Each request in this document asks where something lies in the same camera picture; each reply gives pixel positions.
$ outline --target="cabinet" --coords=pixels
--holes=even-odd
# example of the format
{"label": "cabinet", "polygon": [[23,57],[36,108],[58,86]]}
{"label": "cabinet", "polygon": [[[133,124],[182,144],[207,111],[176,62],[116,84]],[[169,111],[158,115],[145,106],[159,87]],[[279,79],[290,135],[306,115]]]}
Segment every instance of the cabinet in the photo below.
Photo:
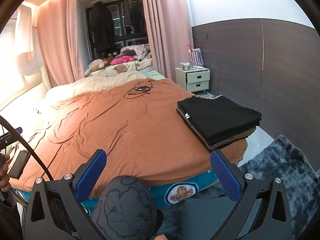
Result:
{"label": "cabinet", "polygon": [[209,89],[210,70],[182,70],[176,68],[176,82],[189,92]]}

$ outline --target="bed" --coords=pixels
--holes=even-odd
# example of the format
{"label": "bed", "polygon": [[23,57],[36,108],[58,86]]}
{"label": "bed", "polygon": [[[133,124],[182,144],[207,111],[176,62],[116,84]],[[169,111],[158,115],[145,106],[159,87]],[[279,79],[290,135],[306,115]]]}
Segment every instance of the bed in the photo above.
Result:
{"label": "bed", "polygon": [[152,58],[144,59],[141,61],[132,61],[132,62],[127,62],[123,64],[118,64],[118,65],[111,65],[108,67],[105,67],[103,69],[99,69],[95,72],[91,72],[89,77],[115,77],[118,75],[117,71],[115,68],[119,65],[125,65],[127,67],[127,72],[130,71],[143,71],[143,69],[152,69]]}
{"label": "bed", "polygon": [[[126,99],[140,82],[155,88]],[[217,182],[209,151],[176,112],[177,101],[192,95],[154,70],[92,76],[49,90],[36,106],[35,127],[24,130],[24,137],[54,179],[75,172],[97,148],[106,151],[107,165],[90,198],[82,202],[89,214],[108,181],[119,175],[144,179],[161,208]],[[246,147],[246,140],[240,139],[222,151],[237,163]],[[28,200],[40,176],[48,179],[30,158],[20,178],[10,183]]]}

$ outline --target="cream blanket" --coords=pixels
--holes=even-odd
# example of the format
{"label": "cream blanket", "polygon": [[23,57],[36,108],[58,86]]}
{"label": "cream blanket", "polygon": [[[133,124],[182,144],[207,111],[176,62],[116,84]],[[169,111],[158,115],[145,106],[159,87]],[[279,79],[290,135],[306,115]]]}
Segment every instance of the cream blanket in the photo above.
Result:
{"label": "cream blanket", "polygon": [[110,90],[136,79],[146,79],[146,77],[137,71],[130,71],[115,77],[88,77],[72,84],[50,89],[45,98],[36,105],[32,115],[30,115],[34,125],[23,127],[23,137],[29,142],[34,133],[37,133],[37,130],[45,131],[54,123],[60,114],[60,111],[54,106],[56,102],[65,101],[87,92]]}
{"label": "cream blanket", "polygon": [[[141,70],[152,65],[152,58],[144,59],[142,61],[127,62],[123,65],[125,65],[128,68],[127,72]],[[115,66],[117,65],[112,65],[103,69],[99,69],[95,72],[90,73],[89,77],[115,77],[116,75],[118,75],[117,71],[114,70]]]}

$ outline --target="sheer white curtain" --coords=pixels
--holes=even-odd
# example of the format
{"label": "sheer white curtain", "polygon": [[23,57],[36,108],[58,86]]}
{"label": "sheer white curtain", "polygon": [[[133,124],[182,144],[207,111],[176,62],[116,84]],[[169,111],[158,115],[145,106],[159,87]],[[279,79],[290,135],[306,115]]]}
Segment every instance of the sheer white curtain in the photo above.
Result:
{"label": "sheer white curtain", "polygon": [[32,37],[32,10],[30,7],[20,5],[17,10],[17,22],[14,36],[16,56],[31,60],[34,56]]}
{"label": "sheer white curtain", "polygon": [[35,26],[31,27],[31,32],[26,38],[29,42],[32,36],[33,57],[29,59],[28,52],[20,53],[17,57],[17,17],[18,13],[15,12],[0,34],[0,110],[41,82],[39,74],[40,69],[44,67]]}

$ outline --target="orange bedsheet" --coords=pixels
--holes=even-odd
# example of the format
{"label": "orange bedsheet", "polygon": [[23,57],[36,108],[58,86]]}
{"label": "orange bedsheet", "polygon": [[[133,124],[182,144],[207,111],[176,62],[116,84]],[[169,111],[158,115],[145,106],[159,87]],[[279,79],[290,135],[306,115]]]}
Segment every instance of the orange bedsheet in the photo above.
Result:
{"label": "orange bedsheet", "polygon": [[[163,79],[152,80],[155,88],[149,94],[125,99],[124,94],[140,81],[51,105],[55,122],[38,127],[29,143],[54,179],[74,173],[98,148],[106,151],[108,160],[91,197],[99,197],[105,185],[119,175],[137,176],[149,186],[157,186],[183,181],[211,168],[209,151],[176,111],[177,101],[192,94]],[[241,139],[222,151],[236,163],[246,147],[246,140]],[[10,182],[16,189],[30,191],[40,176],[48,179],[30,157],[21,177]]]}

